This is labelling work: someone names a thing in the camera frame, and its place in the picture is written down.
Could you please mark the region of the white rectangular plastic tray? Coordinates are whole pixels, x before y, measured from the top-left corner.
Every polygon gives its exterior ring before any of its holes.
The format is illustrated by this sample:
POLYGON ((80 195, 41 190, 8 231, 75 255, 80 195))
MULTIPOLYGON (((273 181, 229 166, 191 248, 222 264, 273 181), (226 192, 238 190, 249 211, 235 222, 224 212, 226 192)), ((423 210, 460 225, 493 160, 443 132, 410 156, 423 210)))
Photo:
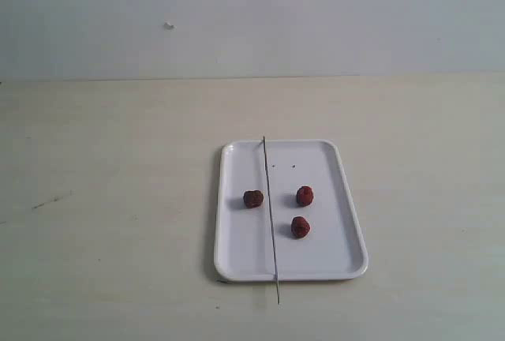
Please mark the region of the white rectangular plastic tray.
MULTIPOLYGON (((368 267, 368 254, 338 149, 325 140, 267 141, 280 281, 353 279, 368 267), (306 207, 297 190, 312 188, 306 207), (302 216, 311 230, 296 239, 292 219, 302 216)), ((274 280, 271 230, 262 141, 234 141, 223 147, 215 221, 214 265, 226 280, 274 280), (243 194, 260 190, 258 208, 243 194)))

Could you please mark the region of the thin metal skewer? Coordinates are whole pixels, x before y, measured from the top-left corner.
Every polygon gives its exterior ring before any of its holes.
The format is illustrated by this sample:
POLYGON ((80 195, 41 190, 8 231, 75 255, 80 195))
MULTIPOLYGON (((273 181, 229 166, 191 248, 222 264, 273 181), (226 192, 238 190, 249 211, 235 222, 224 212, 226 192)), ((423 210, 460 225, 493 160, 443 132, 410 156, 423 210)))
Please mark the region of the thin metal skewer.
POLYGON ((268 215, 269 215, 269 223, 270 223, 270 230, 271 230, 271 244, 272 244, 272 258, 273 258, 273 264, 274 264, 275 292, 276 292, 277 304, 280 306, 281 305, 281 294, 280 294, 280 284, 279 284, 279 270, 278 270, 278 261, 277 261, 274 219, 273 219, 273 211, 272 211, 272 203, 271 203, 271 183, 270 183, 270 175, 269 175, 269 164, 268 164, 268 159, 267 159, 267 140, 264 135, 262 136, 262 145, 263 145, 263 154, 264 154, 265 178, 266 178, 266 184, 267 184, 267 204, 268 204, 268 215))

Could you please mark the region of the dark brown meatball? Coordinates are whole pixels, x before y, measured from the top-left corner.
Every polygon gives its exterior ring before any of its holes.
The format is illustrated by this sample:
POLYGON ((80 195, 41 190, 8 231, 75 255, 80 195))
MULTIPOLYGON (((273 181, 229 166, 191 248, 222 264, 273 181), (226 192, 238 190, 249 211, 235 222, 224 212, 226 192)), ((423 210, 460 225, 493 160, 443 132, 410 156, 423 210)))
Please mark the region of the dark brown meatball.
POLYGON ((264 195, 260 190, 248 190, 243 194, 244 206, 247 208, 258 208, 264 201, 264 195))

